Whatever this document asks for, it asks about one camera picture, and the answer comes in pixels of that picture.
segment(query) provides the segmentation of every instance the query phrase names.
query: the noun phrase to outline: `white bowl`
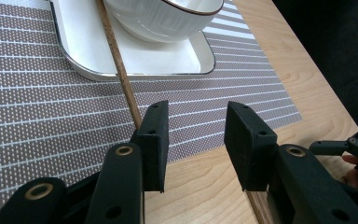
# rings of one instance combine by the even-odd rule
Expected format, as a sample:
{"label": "white bowl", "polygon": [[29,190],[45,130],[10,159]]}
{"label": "white bowl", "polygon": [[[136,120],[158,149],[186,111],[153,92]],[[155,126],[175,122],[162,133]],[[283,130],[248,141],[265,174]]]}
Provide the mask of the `white bowl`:
{"label": "white bowl", "polygon": [[201,31],[224,0],[104,0],[132,35],[149,42],[173,43]]}

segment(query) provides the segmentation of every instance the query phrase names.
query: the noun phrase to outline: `dark floor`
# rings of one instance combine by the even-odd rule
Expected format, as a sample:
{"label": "dark floor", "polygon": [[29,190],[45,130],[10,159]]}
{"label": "dark floor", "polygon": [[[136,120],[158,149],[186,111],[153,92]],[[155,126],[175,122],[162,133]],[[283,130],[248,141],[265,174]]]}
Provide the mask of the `dark floor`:
{"label": "dark floor", "polygon": [[358,0],[274,0],[358,125]]}

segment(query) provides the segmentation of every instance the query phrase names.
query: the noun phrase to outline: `dotted pattern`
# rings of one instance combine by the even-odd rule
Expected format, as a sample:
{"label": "dotted pattern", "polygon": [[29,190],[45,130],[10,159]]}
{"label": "dotted pattern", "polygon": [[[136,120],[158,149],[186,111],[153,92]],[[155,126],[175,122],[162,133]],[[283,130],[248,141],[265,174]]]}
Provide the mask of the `dotted pattern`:
{"label": "dotted pattern", "polygon": [[[94,174],[106,150],[134,130],[120,84],[87,80],[62,57],[47,5],[0,4],[0,207],[40,176],[72,185]],[[223,10],[238,14],[231,2]],[[207,77],[131,82],[142,115],[157,101],[170,102],[169,162],[223,145],[228,101],[250,105],[271,128],[301,119],[256,41],[205,36],[216,59]]]}

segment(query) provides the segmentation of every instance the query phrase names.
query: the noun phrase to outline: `brass ring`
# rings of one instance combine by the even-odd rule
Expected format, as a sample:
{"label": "brass ring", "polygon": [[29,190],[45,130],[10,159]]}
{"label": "brass ring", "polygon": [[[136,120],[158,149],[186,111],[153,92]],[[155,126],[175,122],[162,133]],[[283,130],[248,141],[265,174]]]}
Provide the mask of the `brass ring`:
{"label": "brass ring", "polygon": [[118,156],[127,156],[133,152],[132,147],[120,147],[116,149],[116,155]]}
{"label": "brass ring", "polygon": [[[45,189],[40,193],[34,194],[33,191],[38,188],[45,188]],[[52,184],[41,183],[41,184],[35,185],[35,186],[31,187],[30,189],[28,189],[27,192],[25,192],[25,198],[28,200],[38,200],[38,199],[41,199],[41,198],[47,196],[48,194],[50,194],[53,191],[53,189],[54,189],[54,187]]]}
{"label": "brass ring", "polygon": [[297,157],[303,157],[305,156],[305,152],[301,148],[296,147],[289,147],[286,149],[287,153],[297,156]]}

